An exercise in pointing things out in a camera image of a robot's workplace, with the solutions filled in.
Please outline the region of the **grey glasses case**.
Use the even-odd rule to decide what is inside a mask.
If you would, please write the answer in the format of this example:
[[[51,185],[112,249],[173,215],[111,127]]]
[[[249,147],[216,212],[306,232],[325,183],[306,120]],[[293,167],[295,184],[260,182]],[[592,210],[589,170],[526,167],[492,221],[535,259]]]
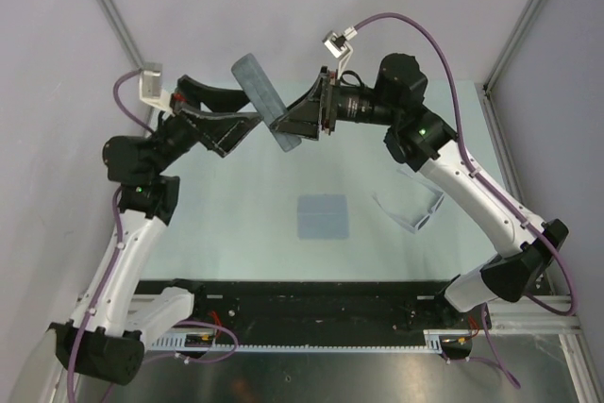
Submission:
[[[275,131],[272,127],[287,109],[256,57],[251,53],[241,57],[232,65],[231,73],[282,151],[288,153],[299,146],[299,137]]]

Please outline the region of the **light blue cleaning cloth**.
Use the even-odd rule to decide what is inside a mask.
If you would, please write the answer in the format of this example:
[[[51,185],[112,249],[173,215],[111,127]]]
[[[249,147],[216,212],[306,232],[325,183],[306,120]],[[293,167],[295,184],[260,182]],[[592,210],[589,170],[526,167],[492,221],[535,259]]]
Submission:
[[[300,240],[345,240],[349,214],[344,194],[304,194],[298,197],[297,236]]]

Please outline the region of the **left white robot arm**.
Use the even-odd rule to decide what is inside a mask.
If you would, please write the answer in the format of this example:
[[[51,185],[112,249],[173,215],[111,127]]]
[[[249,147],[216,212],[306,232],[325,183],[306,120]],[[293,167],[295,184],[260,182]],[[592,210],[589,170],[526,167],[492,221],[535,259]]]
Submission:
[[[209,305],[197,297],[198,285],[178,280],[139,314],[129,307],[151,249],[170,225],[180,179],[165,170],[196,144],[227,156],[261,118],[245,112],[243,90],[218,89],[182,76],[176,89],[160,96],[169,115],[145,137],[114,136],[103,146],[115,229],[88,290],[68,322],[50,325],[56,357],[67,370],[127,385],[141,368],[145,350],[183,322],[202,325]]]

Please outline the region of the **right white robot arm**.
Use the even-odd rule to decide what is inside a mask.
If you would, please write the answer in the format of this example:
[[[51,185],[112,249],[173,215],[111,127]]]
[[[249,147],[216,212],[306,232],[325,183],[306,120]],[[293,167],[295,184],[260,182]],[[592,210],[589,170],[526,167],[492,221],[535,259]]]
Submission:
[[[374,87],[350,86],[321,69],[313,86],[271,121],[270,128],[315,140],[338,121],[386,126],[393,159],[441,188],[481,228],[495,256],[454,277],[435,305],[437,321],[457,328],[470,310],[496,298],[516,302],[543,274],[566,240],[568,227],[521,207],[467,153],[460,135],[424,104],[428,86],[416,58],[390,54],[380,63]]]

